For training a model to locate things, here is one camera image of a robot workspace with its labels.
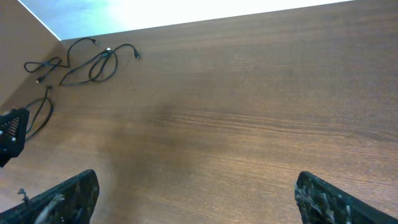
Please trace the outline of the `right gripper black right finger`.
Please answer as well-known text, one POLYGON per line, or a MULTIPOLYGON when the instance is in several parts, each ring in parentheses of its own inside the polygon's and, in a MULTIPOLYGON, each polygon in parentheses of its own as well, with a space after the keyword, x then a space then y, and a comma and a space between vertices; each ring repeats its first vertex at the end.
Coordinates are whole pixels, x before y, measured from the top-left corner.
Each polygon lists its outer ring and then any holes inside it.
POLYGON ((299 173, 294 190, 305 224, 397 224, 396 218, 307 171, 299 173))

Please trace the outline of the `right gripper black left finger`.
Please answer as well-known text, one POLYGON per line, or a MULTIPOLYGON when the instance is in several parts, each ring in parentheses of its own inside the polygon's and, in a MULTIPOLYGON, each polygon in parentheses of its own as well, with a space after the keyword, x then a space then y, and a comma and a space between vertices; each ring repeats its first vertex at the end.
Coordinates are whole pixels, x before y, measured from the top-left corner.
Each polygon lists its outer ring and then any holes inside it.
POLYGON ((99 197, 96 172, 85 170, 51 189, 28 197, 24 189, 22 203, 1 213, 1 224, 89 223, 99 197))

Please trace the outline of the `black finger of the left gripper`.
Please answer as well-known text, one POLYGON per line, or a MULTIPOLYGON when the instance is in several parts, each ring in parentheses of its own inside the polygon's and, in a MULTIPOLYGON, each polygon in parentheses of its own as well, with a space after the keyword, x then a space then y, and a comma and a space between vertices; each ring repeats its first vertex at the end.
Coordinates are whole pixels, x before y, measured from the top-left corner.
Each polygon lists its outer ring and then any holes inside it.
POLYGON ((23 151, 29 115, 24 108, 1 115, 1 167, 23 151))

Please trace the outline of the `black USB cable thick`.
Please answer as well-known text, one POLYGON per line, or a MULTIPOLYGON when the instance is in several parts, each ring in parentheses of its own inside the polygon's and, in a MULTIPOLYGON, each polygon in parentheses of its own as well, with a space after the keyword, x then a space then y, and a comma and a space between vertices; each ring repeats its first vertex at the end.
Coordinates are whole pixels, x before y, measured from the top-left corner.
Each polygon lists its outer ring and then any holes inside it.
POLYGON ((80 65, 79 67, 73 68, 69 72, 67 72, 64 75, 64 77, 60 80, 58 85, 59 86, 80 86, 80 85, 84 85, 87 83, 103 83, 103 82, 109 80, 110 78, 112 78, 114 76, 114 74, 118 70, 118 55, 116 54, 116 52, 118 50, 120 50, 121 48, 125 48, 125 47, 132 48, 132 50, 134 52, 134 58, 136 60, 141 59, 141 55, 140 55, 139 51, 132 44, 121 44, 121 45, 117 46, 115 49, 107 48, 104 51, 102 51, 101 53, 95 55, 89 61, 80 65), (114 59, 114 68, 113 68, 112 72, 109 75, 100 79, 100 77, 103 76, 105 66, 112 58, 114 59), (74 82, 74 83, 66 83, 65 82, 66 79, 71 74, 75 73, 79 69, 81 69, 91 63, 92 63, 92 66, 88 70, 88 78, 86 80, 78 81, 78 82, 74 82))

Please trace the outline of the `black USB cable thin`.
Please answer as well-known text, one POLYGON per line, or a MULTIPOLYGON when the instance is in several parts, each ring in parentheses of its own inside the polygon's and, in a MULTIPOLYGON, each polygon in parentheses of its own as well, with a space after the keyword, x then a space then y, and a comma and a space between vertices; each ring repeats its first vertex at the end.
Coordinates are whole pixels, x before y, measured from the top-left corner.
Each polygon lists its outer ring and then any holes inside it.
POLYGON ((61 67, 61 68, 70 68, 70 52, 72 50, 72 48, 79 42, 82 41, 90 41, 93 44, 97 44, 97 40, 90 38, 90 37, 84 37, 84 38, 80 38, 77 41, 75 41, 73 44, 71 44, 71 46, 68 48, 67 50, 67 64, 66 65, 62 65, 62 58, 61 57, 52 57, 51 59, 44 61, 44 62, 25 62, 23 67, 24 70, 27 71, 28 73, 35 73, 38 70, 44 68, 44 67, 50 67, 50 69, 44 73, 42 76, 38 77, 36 79, 37 83, 42 83, 45 78, 56 68, 61 67))

